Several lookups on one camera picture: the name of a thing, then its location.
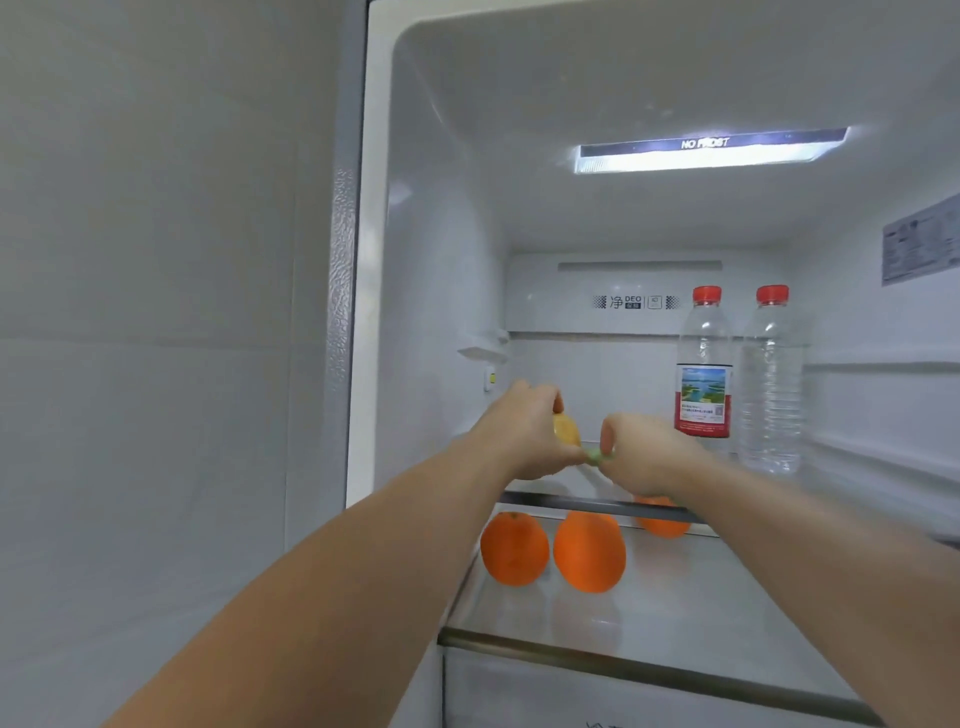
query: refrigerator light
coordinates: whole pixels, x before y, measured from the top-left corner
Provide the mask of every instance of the refrigerator light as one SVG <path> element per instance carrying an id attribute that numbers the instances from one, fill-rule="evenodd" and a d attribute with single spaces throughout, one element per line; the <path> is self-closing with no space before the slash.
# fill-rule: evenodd
<path id="1" fill-rule="evenodd" d="M 843 144 L 847 131 L 844 127 L 585 144 L 577 149 L 574 171 L 589 175 L 813 161 Z"/>

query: person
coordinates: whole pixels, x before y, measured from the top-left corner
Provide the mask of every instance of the person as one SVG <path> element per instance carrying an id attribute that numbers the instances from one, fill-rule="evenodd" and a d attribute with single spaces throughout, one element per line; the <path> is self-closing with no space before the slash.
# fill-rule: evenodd
<path id="1" fill-rule="evenodd" d="M 559 390 L 515 383 L 470 433 L 281 557 L 105 724 L 386 726 L 501 492 L 584 463 L 553 434 Z M 600 467 L 702 516 L 893 728 L 960 716 L 960 554 L 714 459 L 615 414 Z"/>

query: person's left arm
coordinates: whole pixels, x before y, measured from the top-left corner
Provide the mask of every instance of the person's left arm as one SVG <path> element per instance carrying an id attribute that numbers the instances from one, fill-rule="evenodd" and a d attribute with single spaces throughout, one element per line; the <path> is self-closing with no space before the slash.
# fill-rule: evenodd
<path id="1" fill-rule="evenodd" d="M 257 577 L 105 728 L 386 726 L 503 489 L 585 462 L 554 409 L 555 387 L 515 384 Z"/>

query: open refrigerator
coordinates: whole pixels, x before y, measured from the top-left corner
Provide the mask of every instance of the open refrigerator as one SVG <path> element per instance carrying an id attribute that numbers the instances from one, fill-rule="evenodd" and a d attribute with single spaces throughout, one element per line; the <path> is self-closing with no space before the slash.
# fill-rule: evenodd
<path id="1" fill-rule="evenodd" d="M 742 331 L 757 287 L 787 283 L 805 342 L 798 479 L 956 540 L 957 27 L 946 0 L 350 5 L 331 487 L 347 505 L 369 495 L 517 377 L 560 385 L 587 442 L 609 412 L 672 418 L 692 289 L 722 286 Z M 588 145 L 677 142 L 678 158 L 838 129 L 842 144 L 798 163 L 577 173 Z M 878 724 L 695 515 L 668 513 L 695 524 L 658 539 L 633 517 L 663 513 L 586 467 L 514 483 L 500 507 L 551 535 L 569 509 L 615 515 L 626 575 L 584 595 L 551 565 L 511 589 L 475 559 L 396 728 Z"/>

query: clear bottle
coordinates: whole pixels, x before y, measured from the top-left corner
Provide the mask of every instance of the clear bottle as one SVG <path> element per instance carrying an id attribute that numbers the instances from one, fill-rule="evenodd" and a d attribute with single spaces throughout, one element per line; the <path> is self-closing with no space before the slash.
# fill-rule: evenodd
<path id="1" fill-rule="evenodd" d="M 744 332 L 737 372 L 737 452 L 754 471 L 790 475 L 800 467 L 804 347 L 787 310 L 790 289 L 764 285 Z"/>
<path id="2" fill-rule="evenodd" d="M 733 341 L 718 285 L 693 289 L 693 310 L 677 346 L 674 426 L 723 457 L 730 455 Z"/>

